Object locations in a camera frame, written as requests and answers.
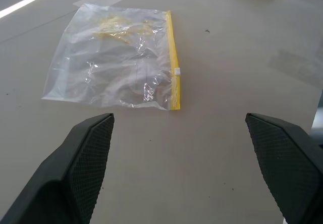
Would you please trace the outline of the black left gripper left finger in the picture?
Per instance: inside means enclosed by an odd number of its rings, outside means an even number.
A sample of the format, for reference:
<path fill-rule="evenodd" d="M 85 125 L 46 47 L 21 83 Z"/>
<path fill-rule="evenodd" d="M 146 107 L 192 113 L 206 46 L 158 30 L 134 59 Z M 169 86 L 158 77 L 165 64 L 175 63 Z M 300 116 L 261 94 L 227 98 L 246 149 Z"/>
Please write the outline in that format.
<path fill-rule="evenodd" d="M 1 223 L 90 223 L 114 122 L 107 113 L 75 125 L 40 164 Z"/>

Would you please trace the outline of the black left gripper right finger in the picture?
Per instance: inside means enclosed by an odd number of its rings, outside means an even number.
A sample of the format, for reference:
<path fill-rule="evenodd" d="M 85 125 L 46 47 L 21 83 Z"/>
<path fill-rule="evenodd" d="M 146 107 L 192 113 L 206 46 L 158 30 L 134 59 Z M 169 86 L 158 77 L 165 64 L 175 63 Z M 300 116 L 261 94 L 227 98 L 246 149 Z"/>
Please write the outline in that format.
<path fill-rule="evenodd" d="M 322 223 L 322 147 L 298 125 L 245 118 L 268 189 L 287 223 Z"/>

